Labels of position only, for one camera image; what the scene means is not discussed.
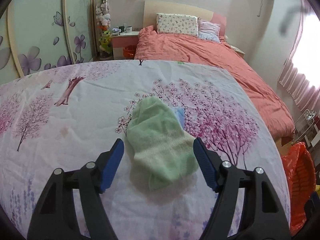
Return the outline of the green sock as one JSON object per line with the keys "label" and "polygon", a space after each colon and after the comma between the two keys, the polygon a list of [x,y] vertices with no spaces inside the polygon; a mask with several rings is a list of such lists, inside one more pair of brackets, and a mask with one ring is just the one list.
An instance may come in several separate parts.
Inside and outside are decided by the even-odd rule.
{"label": "green sock", "polygon": [[126,130],[134,161],[147,175],[150,190],[162,189],[199,168],[195,138],[186,132],[172,109],[157,97],[142,99]]}

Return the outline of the orange lined trash basket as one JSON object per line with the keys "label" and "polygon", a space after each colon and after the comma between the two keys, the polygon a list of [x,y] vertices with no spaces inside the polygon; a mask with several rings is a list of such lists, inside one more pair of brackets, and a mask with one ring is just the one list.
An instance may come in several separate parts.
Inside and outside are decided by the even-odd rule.
{"label": "orange lined trash basket", "polygon": [[295,235],[306,222],[304,205],[316,189],[316,172],[310,153],[303,142],[290,147],[281,157],[290,193],[290,232]]}

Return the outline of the tree-print bed sheet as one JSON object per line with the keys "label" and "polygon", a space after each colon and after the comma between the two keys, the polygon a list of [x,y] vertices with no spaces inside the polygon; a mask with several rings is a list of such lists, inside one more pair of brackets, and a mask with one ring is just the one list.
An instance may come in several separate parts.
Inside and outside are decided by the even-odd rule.
{"label": "tree-print bed sheet", "polygon": [[[125,140],[132,111],[151,96],[184,109],[185,130],[223,160],[264,168],[290,215],[274,140],[293,122],[254,70],[244,63],[120,60],[50,69],[1,86],[1,206],[19,233],[27,235],[53,170],[79,169]],[[198,239],[216,199],[201,171],[151,190],[129,143],[101,197],[119,239]]]}

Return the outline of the pink curtain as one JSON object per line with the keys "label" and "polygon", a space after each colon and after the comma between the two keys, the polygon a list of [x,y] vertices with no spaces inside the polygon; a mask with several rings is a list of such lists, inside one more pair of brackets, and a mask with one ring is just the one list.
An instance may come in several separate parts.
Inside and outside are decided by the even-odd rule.
{"label": "pink curtain", "polygon": [[278,83],[297,107],[319,111],[319,18],[307,0],[300,0],[299,26]]}

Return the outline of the right side nightstand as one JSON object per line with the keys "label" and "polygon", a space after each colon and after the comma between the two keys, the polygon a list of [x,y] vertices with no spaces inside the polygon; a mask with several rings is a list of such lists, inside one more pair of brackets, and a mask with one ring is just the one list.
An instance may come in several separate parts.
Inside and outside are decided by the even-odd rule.
{"label": "right side nightstand", "polygon": [[241,58],[244,58],[245,53],[239,49],[238,47],[234,46],[234,45],[229,45]]}

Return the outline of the pink white nightstand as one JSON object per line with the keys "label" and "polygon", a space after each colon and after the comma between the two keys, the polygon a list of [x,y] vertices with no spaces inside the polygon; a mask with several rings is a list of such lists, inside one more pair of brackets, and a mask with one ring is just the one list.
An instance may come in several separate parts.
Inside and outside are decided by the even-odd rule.
{"label": "pink white nightstand", "polygon": [[118,36],[112,36],[113,59],[124,59],[123,49],[127,46],[136,46],[138,44],[138,35],[138,31],[132,31],[130,33],[119,34]]}

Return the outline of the striped pink pillow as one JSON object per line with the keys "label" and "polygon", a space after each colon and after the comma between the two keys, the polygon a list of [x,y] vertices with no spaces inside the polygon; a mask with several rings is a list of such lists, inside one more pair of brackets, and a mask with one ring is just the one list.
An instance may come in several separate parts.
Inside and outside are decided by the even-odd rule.
{"label": "striped pink pillow", "polygon": [[199,38],[202,40],[220,43],[220,24],[205,21],[199,18]]}

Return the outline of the floral sliding wardrobe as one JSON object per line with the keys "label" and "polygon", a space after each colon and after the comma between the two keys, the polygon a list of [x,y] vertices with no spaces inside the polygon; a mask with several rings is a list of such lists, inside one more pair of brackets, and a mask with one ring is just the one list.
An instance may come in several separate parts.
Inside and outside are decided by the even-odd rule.
{"label": "floral sliding wardrobe", "polygon": [[93,60],[93,0],[1,0],[1,83]]}

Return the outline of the salmon pink duvet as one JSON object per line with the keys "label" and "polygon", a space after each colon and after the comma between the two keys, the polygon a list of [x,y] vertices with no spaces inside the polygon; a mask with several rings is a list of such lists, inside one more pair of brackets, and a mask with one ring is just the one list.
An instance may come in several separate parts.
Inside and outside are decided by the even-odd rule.
{"label": "salmon pink duvet", "polygon": [[285,103],[225,41],[159,34],[150,25],[139,32],[135,59],[190,62],[225,69],[247,93],[274,140],[293,135],[295,124]]}

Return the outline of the white mug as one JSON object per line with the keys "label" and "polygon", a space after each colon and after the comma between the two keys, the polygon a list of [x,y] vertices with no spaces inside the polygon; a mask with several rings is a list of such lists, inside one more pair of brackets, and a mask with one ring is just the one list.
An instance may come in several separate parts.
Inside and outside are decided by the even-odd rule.
{"label": "white mug", "polygon": [[131,33],[132,32],[132,26],[127,26],[125,28],[125,33]]}

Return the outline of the plush toy hanging column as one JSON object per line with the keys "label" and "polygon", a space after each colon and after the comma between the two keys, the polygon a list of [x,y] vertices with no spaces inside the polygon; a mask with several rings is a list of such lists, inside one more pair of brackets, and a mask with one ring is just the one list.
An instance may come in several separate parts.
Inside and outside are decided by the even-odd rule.
{"label": "plush toy hanging column", "polygon": [[111,43],[111,16],[108,0],[95,0],[95,36],[98,56],[101,60],[109,60],[113,56]]}

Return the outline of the floral white pillow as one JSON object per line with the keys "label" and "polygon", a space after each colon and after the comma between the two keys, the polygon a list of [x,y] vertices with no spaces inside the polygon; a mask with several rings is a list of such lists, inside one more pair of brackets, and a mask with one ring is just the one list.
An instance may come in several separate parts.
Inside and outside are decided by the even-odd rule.
{"label": "floral white pillow", "polygon": [[199,18],[190,15],[157,13],[156,27],[159,34],[199,35]]}

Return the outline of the beige pink headboard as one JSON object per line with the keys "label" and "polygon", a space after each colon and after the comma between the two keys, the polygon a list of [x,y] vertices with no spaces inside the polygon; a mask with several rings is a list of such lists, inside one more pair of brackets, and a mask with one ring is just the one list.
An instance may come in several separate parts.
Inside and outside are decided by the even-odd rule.
{"label": "beige pink headboard", "polygon": [[156,14],[181,14],[191,15],[202,18],[205,21],[211,23],[217,23],[220,25],[220,36],[225,36],[227,18],[207,9],[199,8],[192,5],[166,2],[160,0],[145,0],[144,2],[144,15],[143,15],[143,28],[154,25],[156,26]]}

